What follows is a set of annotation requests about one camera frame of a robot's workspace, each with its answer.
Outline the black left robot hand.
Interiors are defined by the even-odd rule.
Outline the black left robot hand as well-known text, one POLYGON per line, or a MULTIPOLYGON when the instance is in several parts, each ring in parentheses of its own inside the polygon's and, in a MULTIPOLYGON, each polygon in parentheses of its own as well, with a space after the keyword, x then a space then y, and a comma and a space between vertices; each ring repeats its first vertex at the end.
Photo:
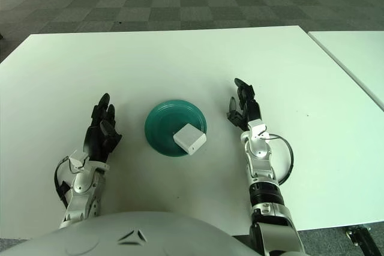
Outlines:
POLYGON ((83 144, 83 151, 90 161, 106 163, 122 138, 115 128, 115 107, 109 101, 110 95, 105 93, 91 114, 91 124, 83 144))

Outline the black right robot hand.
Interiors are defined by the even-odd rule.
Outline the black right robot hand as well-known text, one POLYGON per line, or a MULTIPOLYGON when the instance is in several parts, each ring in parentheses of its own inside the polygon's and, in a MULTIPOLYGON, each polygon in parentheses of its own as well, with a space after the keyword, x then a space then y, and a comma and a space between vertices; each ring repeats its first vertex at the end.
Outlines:
POLYGON ((260 107, 255 100, 255 93, 252 85, 248 85, 239 78, 235 78, 234 82, 238 88, 237 95, 241 112, 238 112, 237 110, 235 98, 231 97, 227 119, 234 124, 234 126, 239 127, 243 131, 248 131, 249 122, 262 119, 260 107))

